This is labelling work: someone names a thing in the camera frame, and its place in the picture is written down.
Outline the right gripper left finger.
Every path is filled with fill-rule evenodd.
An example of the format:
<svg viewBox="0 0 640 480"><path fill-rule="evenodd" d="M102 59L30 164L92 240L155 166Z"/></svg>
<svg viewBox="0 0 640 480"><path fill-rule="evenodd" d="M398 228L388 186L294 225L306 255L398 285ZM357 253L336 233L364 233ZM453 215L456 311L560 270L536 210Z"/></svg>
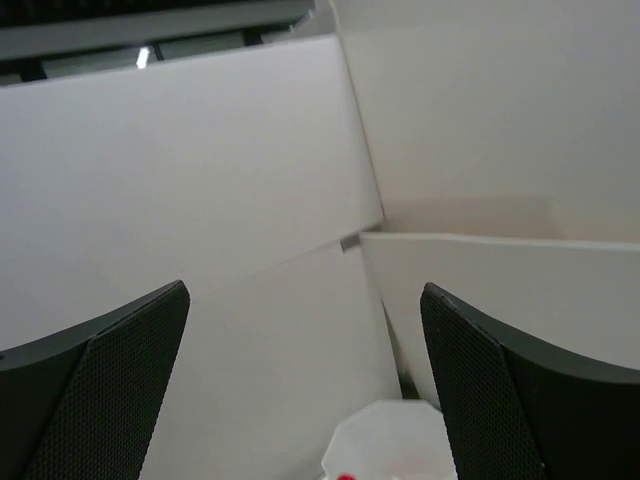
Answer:
<svg viewBox="0 0 640 480"><path fill-rule="evenodd" d="M2 478L139 478L189 309L177 280L2 351Z"/></svg>

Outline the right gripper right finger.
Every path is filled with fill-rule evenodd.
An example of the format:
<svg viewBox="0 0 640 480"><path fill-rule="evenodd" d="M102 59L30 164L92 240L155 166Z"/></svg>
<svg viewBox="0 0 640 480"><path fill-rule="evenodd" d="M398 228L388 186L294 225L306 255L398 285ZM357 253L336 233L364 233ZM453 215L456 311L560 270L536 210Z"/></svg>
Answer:
<svg viewBox="0 0 640 480"><path fill-rule="evenodd" d="M434 283L420 313L458 478L638 478L638 371L547 343Z"/></svg>

